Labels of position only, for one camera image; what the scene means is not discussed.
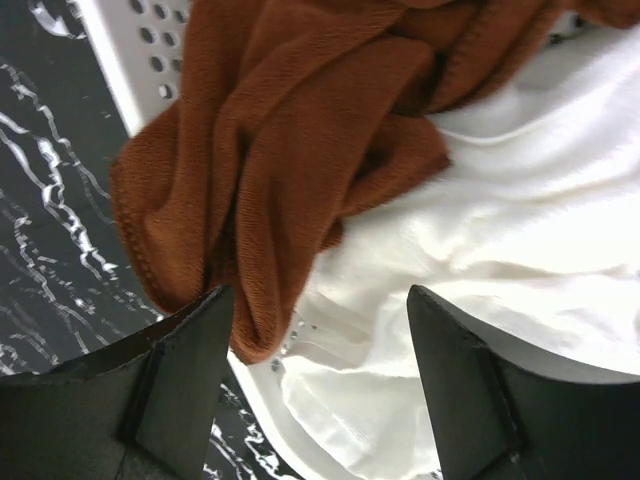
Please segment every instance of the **white fabric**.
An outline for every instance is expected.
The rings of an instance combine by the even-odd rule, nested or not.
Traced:
[[[454,166],[346,223],[298,303],[287,408],[367,480],[437,454],[405,301],[422,284],[545,349],[640,373],[640,28],[541,53],[476,105],[433,116]]]

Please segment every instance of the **laundry basket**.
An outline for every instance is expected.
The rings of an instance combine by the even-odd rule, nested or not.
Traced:
[[[190,0],[80,0],[93,50],[129,135],[180,91],[182,39]],[[271,362],[231,367],[269,442],[306,480],[357,480],[330,457],[284,405]]]

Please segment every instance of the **brown cloth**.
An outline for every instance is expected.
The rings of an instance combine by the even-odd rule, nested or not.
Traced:
[[[563,11],[628,27],[639,3],[196,0],[181,98],[111,171],[147,294],[174,312],[231,284],[232,348],[268,358],[341,219],[447,166],[423,114],[495,91]]]

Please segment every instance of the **brown fabric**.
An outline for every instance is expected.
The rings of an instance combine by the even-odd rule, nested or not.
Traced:
[[[232,347],[266,359],[341,219],[447,166],[421,115],[499,88],[565,9],[629,26],[638,3],[196,0],[181,98],[112,168],[148,295],[174,312],[233,285]]]

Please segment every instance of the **black marble surface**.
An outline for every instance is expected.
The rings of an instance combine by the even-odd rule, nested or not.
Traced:
[[[0,2],[0,375],[161,319],[111,219],[109,162],[126,139],[76,3]],[[299,478],[227,373],[203,478]]]

